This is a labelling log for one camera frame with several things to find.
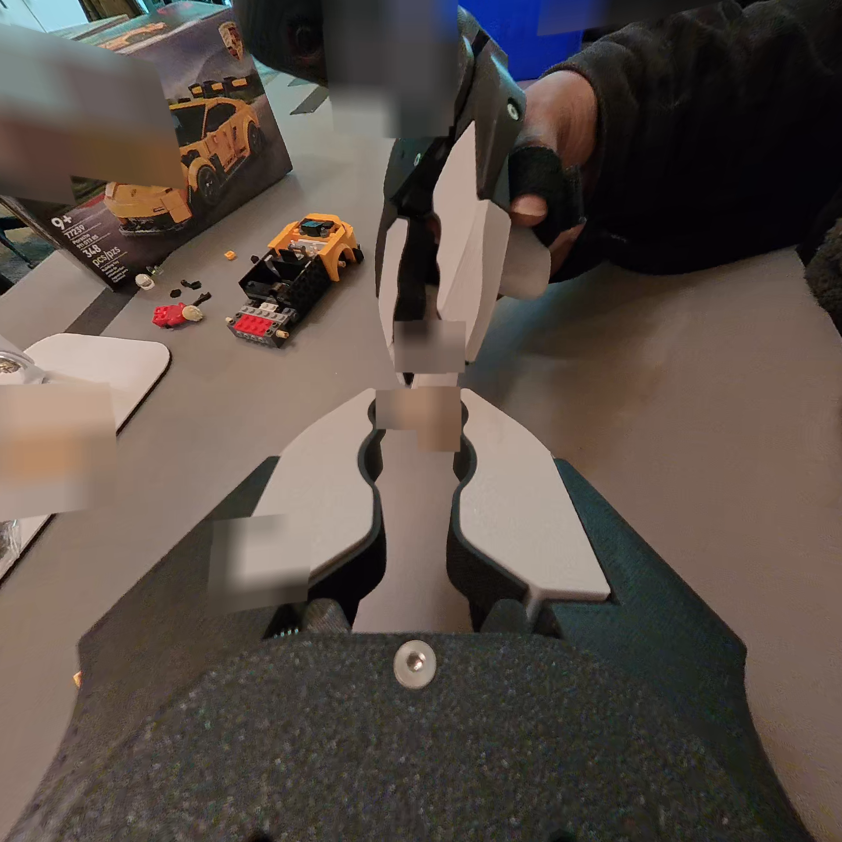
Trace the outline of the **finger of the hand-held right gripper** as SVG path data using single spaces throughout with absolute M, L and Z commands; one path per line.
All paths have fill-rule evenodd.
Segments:
M 376 238 L 376 297 L 386 343 L 400 321 L 439 317 L 437 217 L 382 217 Z
M 464 359 L 472 363 L 489 328 L 510 238 L 508 211 L 477 193 L 477 132 L 469 123 L 450 150 L 435 186 L 437 312 L 466 328 Z

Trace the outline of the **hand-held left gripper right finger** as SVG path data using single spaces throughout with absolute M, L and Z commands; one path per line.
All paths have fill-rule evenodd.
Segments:
M 446 571 L 478 631 L 500 600 L 534 621 L 546 604 L 602 604 L 610 585 L 551 451 L 469 389 L 450 510 Z

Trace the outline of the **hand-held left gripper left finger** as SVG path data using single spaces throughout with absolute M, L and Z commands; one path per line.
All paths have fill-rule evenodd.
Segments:
M 331 599 L 353 626 L 360 603 L 382 582 L 386 537 L 376 480 L 383 469 L 368 388 L 318 419 L 279 455 L 253 516 L 275 521 L 252 585 L 291 602 Z

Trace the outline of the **red black lego chassis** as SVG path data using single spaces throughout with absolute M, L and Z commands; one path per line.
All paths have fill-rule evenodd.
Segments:
M 279 349 L 348 264 L 364 260 L 353 227 L 338 216 L 310 214 L 291 222 L 253 256 L 238 285 L 246 303 L 226 319 L 238 339 Z

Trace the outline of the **red lego piece cluster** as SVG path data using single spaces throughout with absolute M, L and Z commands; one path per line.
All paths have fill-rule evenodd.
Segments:
M 200 322 L 204 318 L 200 306 L 211 298 L 212 294 L 205 292 L 188 304 L 179 302 L 177 304 L 156 307 L 153 312 L 152 324 L 159 328 L 174 329 L 184 324 Z

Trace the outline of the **lego set box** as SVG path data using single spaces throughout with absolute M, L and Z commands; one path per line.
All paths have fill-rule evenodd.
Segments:
M 228 6 L 176 2 L 81 42 L 157 70 L 184 185 L 75 178 L 73 204 L 2 199 L 2 216 L 24 223 L 115 289 L 277 184 L 292 164 Z

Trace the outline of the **person's right hand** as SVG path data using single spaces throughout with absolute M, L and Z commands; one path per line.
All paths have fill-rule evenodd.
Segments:
M 561 70 L 535 81 L 526 90 L 527 104 L 521 133 L 515 148 L 539 147 L 551 150 L 565 167 L 580 171 L 585 192 L 597 178 L 598 103 L 589 82 L 580 74 Z M 546 201 L 538 195 L 518 193 L 510 188 L 510 216 L 513 224 L 535 227 L 548 213 Z M 566 262 L 584 225 L 560 232 L 552 246 L 551 277 Z

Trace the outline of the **blue plastic bin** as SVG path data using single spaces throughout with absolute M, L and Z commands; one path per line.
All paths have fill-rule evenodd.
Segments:
M 583 30 L 540 36 L 539 1 L 459 1 L 508 57 L 517 82 L 539 79 L 549 68 L 579 52 Z

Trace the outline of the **wooden book stand white base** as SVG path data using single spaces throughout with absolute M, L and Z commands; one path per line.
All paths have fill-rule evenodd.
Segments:
M 24 351 L 2 338 L 1 357 L 1 521 L 19 521 L 21 557 L 52 516 L 105 502 L 116 436 L 171 354 L 162 343 L 59 333 Z

